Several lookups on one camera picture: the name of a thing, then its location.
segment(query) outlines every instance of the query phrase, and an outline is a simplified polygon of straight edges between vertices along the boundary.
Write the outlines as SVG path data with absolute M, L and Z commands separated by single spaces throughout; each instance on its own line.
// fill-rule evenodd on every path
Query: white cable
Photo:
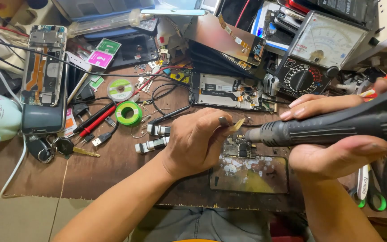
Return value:
M 13 91 L 11 91 L 10 86 L 7 83 L 7 80 L 4 78 L 3 74 L 1 73 L 1 71 L 0 71 L 0 78 L 3 81 L 3 83 L 4 83 L 5 87 L 7 88 L 8 92 L 13 96 L 14 100 L 16 100 L 16 102 L 19 103 L 21 108 L 23 108 L 23 105 L 20 103 L 19 98 L 14 94 Z M 22 151 L 22 155 L 20 156 L 20 159 L 17 162 L 17 165 L 14 168 L 13 173 L 11 173 L 11 175 L 8 178 L 7 182 L 4 184 L 4 187 L 3 187 L 3 189 L 0 192 L 0 198 L 2 198 L 2 199 L 6 198 L 6 197 L 4 197 L 4 192 L 7 189 L 8 185 L 10 184 L 11 180 L 13 179 L 14 175 L 16 174 L 17 170 L 19 169 L 19 166 L 22 163 L 23 158 L 25 157 L 25 154 L 26 154 L 26 137 L 25 137 L 25 135 L 23 135 L 23 151 Z

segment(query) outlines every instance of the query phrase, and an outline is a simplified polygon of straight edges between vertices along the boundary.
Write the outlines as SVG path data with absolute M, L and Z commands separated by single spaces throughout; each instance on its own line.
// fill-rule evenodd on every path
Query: red probe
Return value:
M 164 67 L 164 68 L 161 68 L 159 69 L 155 74 L 158 74 L 159 72 L 161 72 L 162 70 L 165 70 L 165 69 L 168 69 L 168 68 L 183 68 L 183 66 L 167 66 L 167 67 Z M 147 80 L 137 91 L 134 92 L 134 94 L 132 96 L 135 96 L 137 93 L 139 93 L 151 80 L 153 80 L 156 76 L 153 76 L 152 78 L 149 78 L 149 80 Z M 97 120 L 95 120 L 95 122 L 93 122 L 92 124 L 90 124 L 88 127 L 86 127 L 81 133 L 80 133 L 80 137 L 84 138 L 86 135 L 88 135 L 89 133 L 91 133 L 96 126 L 98 126 L 106 117 L 110 116 L 112 112 L 114 112 L 116 110 L 116 107 L 117 106 L 113 106 L 111 107 L 109 110 L 107 110 L 107 112 L 105 112 L 103 115 L 101 115 L 101 117 L 99 117 Z

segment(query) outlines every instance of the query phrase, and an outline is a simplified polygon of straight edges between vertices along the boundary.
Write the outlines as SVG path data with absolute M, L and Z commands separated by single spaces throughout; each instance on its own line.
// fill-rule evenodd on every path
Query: scissors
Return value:
M 357 187 L 352 188 L 352 190 L 349 191 L 349 194 L 352 197 L 352 199 L 356 202 L 359 208 L 365 207 L 365 205 L 368 203 L 368 206 L 372 210 L 376 212 L 383 212 L 384 210 L 386 210 L 386 206 L 387 206 L 386 199 L 374 184 L 374 173 L 372 169 L 370 169 L 370 171 L 368 172 L 368 178 L 369 178 L 368 189 L 367 189 L 367 196 L 365 199 L 360 200 L 358 198 Z

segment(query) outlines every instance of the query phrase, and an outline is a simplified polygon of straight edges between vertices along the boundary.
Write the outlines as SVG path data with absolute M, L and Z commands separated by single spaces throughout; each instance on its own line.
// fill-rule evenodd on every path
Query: multimeter dial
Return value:
M 301 96 L 308 93 L 320 94 L 326 85 L 327 83 L 322 83 L 320 71 L 316 67 L 307 64 L 289 67 L 283 79 L 285 91 L 292 96 Z

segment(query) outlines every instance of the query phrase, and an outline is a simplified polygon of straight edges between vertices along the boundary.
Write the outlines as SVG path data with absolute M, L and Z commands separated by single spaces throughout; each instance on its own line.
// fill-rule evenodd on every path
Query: solder wire spool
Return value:
M 128 100 L 134 93 L 134 85 L 129 80 L 113 80 L 107 86 L 107 95 L 116 102 Z
M 133 112 L 133 115 L 128 118 L 130 112 Z M 143 112 L 135 102 L 126 101 L 121 103 L 116 108 L 116 120 L 128 127 L 135 126 L 140 123 L 142 115 Z

